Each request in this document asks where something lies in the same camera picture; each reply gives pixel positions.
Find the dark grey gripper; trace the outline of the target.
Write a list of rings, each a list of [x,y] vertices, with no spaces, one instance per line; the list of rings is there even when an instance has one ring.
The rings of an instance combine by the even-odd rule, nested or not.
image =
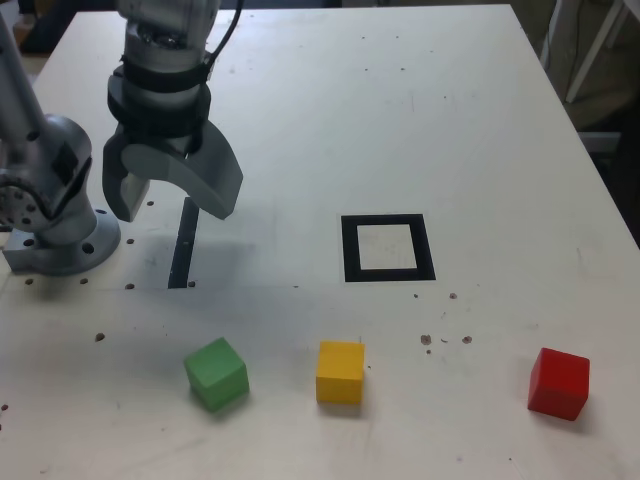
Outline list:
[[[102,166],[104,196],[119,220],[134,221],[149,180],[179,187],[200,209],[224,220],[234,211],[243,172],[230,143],[210,122],[198,134],[151,136],[131,145],[119,125],[104,145]]]

